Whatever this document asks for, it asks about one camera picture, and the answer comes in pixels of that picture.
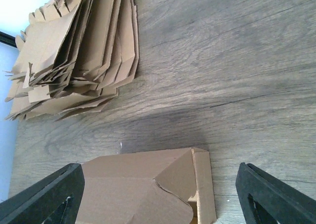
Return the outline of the brown cardboard box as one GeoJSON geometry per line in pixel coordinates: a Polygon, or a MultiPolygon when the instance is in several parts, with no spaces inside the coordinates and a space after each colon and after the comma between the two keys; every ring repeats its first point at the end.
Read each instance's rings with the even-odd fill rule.
{"type": "Polygon", "coordinates": [[[78,224],[212,224],[209,152],[166,149],[100,156],[82,165],[78,224]]]}

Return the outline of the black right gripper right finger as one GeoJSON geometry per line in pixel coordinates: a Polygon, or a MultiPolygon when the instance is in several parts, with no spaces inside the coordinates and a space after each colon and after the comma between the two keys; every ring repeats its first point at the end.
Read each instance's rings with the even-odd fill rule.
{"type": "Polygon", "coordinates": [[[239,165],[236,189],[247,224],[314,224],[316,201],[251,163],[239,165]]]}

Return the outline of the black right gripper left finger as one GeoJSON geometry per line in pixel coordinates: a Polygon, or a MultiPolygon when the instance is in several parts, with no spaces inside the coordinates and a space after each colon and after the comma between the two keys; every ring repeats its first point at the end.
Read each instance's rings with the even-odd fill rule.
{"type": "Polygon", "coordinates": [[[2,224],[74,224],[83,191],[79,163],[70,163],[0,204],[2,224]]]}

